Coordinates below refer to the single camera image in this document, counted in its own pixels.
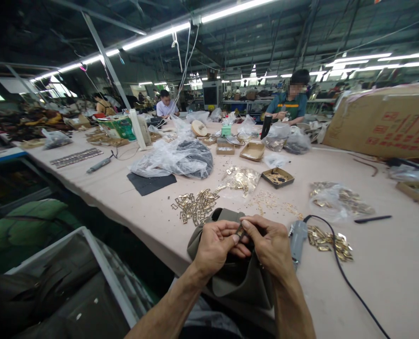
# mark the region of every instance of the plastic bag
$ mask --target plastic bag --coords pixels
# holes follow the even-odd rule
[[[239,139],[248,140],[257,134],[255,120],[250,115],[246,115],[246,118],[238,128]]]
[[[213,110],[213,112],[209,116],[209,119],[212,122],[219,122],[221,116],[222,116],[222,110],[220,108],[216,108],[215,110]]]
[[[312,148],[312,143],[308,135],[305,135],[298,129],[291,134],[286,141],[285,150],[292,154],[305,154]]]
[[[72,143],[73,141],[60,131],[47,132],[42,129],[41,133],[46,137],[43,149],[57,148]]]
[[[207,125],[208,122],[211,122],[211,120],[208,120],[208,116],[209,112],[206,111],[191,112],[186,115],[186,121],[192,123],[194,120],[198,120]]]
[[[284,168],[287,163],[289,163],[289,158],[286,155],[280,155],[276,153],[268,153],[263,157],[264,163],[268,168]]]
[[[211,151],[193,138],[178,138],[170,143],[160,139],[153,150],[131,165],[131,172],[145,178],[170,174],[204,179],[213,171]]]
[[[310,211],[329,221],[341,221],[375,214],[360,196],[334,182],[314,182],[310,184]]]
[[[258,173],[253,169],[238,166],[230,167],[225,172],[221,183],[217,187],[216,193],[219,193],[221,190],[230,192],[239,189],[243,190],[243,197],[247,198],[247,196],[255,190],[260,177],[261,173]]]

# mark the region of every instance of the work table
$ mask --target work table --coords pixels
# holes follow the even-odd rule
[[[172,124],[164,126],[164,129],[169,129],[169,126]],[[217,123],[208,125],[209,132],[220,128]],[[236,129],[236,125],[232,127],[233,132]],[[115,152],[115,148],[97,146],[104,151],[104,155],[59,169],[50,165],[53,159],[93,147],[86,142],[85,132],[75,132],[72,144],[51,150],[33,148],[26,152],[87,204],[98,207],[109,218],[128,227],[178,275],[183,274],[190,263],[186,249],[195,226],[191,220],[187,224],[181,223],[180,209],[173,210],[170,206],[174,199],[185,193],[197,194],[207,188],[214,191],[224,172],[233,165],[246,166],[258,172],[268,169],[262,162],[240,158],[242,147],[236,148],[235,155],[216,155],[216,145],[211,145],[214,169],[207,179],[176,176],[177,183],[142,197],[126,177],[128,167],[148,152],[140,151],[136,142],[118,149],[122,160],[112,158],[110,164],[92,174],[87,174],[87,169],[109,157],[110,151]],[[289,227],[297,220],[298,213],[304,217],[310,213],[311,182],[339,182],[357,192],[376,210],[377,215],[393,217],[364,225],[352,221],[332,223],[335,232],[344,234],[353,248],[354,262],[342,263],[343,269],[390,337],[419,338],[419,205],[395,188],[396,182],[386,177],[385,165],[377,164],[379,173],[372,177],[371,167],[353,161],[352,155],[337,149],[316,146],[303,155],[285,151],[281,154],[291,161],[284,170],[295,177],[293,184],[275,190],[261,178],[248,201],[224,198],[221,191],[215,207],[242,211],[247,215],[259,214],[262,210],[265,218]],[[260,202],[260,207],[257,195],[268,195],[267,199],[274,201],[276,206],[267,207],[265,199]],[[311,219],[309,225],[329,231],[315,219]],[[306,241],[297,277],[318,338],[383,337],[343,280],[334,252],[320,252]],[[273,331],[273,310],[255,309],[227,300],[223,303]]]

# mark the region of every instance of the cardboard tray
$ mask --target cardboard tray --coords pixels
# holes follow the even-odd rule
[[[281,174],[285,178],[285,181],[282,182],[281,184],[274,183],[272,180],[270,180],[267,177],[267,175],[273,174],[273,173]],[[261,176],[264,179],[266,179],[266,181],[269,182],[272,186],[274,186],[275,189],[278,189],[278,188],[283,187],[283,186],[290,185],[294,182],[294,177],[291,174],[289,174],[288,172],[286,172],[286,171],[284,171],[284,170],[282,170],[281,168],[278,168],[278,167],[273,168],[273,169],[269,169],[267,171],[264,171],[263,173],[261,173]]]
[[[230,150],[219,150],[219,147],[228,147]],[[225,138],[217,138],[216,154],[233,155],[234,145],[230,144]]]
[[[264,155],[264,146],[261,142],[250,141],[241,151],[239,155],[242,158],[246,158],[253,161],[261,161]]]
[[[396,188],[419,203],[419,193],[414,188],[419,188],[419,181],[407,181],[396,184]]]

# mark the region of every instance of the white shirt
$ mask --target white shirt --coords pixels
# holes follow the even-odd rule
[[[106,97],[106,99],[107,99],[107,101],[112,105],[112,106],[115,106],[115,107],[120,107],[121,106],[121,104],[114,98],[114,97],[111,97],[111,96],[108,96],[108,95],[106,95],[106,94],[104,94],[104,96]]]
[[[156,105],[156,115],[157,116],[166,116],[178,112],[178,108],[176,107],[173,101],[170,102],[168,106],[165,106],[162,101],[159,101]]]

